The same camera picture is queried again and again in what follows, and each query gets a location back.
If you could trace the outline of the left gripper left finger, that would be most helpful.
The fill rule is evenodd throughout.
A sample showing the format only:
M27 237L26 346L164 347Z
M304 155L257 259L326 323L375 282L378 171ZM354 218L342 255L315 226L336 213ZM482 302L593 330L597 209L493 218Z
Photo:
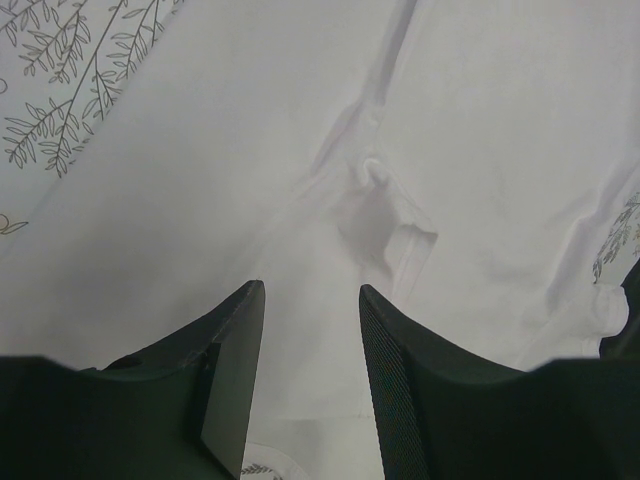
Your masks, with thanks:
M253 280L101 370L3 357L2 477L239 478L263 322Z

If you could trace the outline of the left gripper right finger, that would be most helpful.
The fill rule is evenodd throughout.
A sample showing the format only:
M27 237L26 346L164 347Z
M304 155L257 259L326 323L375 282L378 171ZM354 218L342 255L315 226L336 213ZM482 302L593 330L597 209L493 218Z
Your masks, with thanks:
M637 360L519 371L439 336L369 285L359 314L386 478L638 477Z

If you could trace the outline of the white t shirt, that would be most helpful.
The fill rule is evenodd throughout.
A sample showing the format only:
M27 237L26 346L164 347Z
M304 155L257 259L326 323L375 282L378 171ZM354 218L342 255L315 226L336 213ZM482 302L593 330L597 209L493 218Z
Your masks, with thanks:
M258 279L250 441L378 479L362 285L520 370L625 326L637 2L187 2L1 254L3 355L104 367Z

